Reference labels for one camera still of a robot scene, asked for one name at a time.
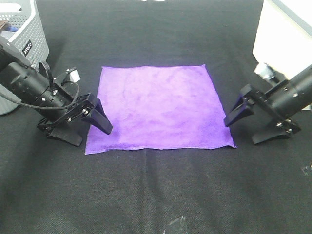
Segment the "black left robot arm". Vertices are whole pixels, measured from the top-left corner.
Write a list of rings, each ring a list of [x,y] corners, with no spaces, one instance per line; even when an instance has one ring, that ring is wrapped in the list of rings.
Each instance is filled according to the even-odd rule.
[[[47,62],[40,62],[36,70],[13,44],[0,38],[0,83],[19,100],[1,96],[40,113],[43,118],[37,128],[46,138],[80,146],[82,137],[69,126],[70,122],[80,119],[108,135],[113,125],[98,97],[92,93],[79,95],[80,86],[70,79],[74,72],[76,68],[53,77]]]

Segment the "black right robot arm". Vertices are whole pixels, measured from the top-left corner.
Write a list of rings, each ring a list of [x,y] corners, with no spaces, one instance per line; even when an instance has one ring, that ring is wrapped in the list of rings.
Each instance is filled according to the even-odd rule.
[[[312,103],[312,66],[309,65],[292,79],[274,70],[271,66],[258,64],[255,71],[271,84],[271,88],[262,92],[250,84],[239,92],[238,100],[224,118],[229,127],[242,118],[253,115],[253,106],[258,105],[272,120],[252,136],[254,144],[275,139],[289,138],[301,130],[292,116]]]

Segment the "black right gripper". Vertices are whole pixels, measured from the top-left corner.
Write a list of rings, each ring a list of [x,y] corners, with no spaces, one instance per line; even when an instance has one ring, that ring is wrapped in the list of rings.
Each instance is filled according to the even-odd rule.
[[[253,144],[257,145],[276,138],[289,138],[301,130],[291,119],[301,110],[301,94],[289,80],[283,80],[263,93],[251,85],[246,85],[240,91],[237,102],[226,114],[224,124],[231,126],[237,121],[254,114],[253,105],[257,104],[273,119],[264,129],[252,136]]]

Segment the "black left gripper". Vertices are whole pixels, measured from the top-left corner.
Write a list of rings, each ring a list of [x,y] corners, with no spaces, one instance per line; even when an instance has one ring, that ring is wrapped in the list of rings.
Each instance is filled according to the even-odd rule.
[[[46,136],[48,139],[80,146],[82,137],[68,125],[61,125],[76,118],[97,127],[107,135],[112,132],[113,125],[106,116],[100,99],[91,93],[80,96],[79,85],[74,82],[53,83],[52,88],[48,88],[36,100],[36,105],[40,107],[36,111],[43,116],[37,127],[50,132]]]

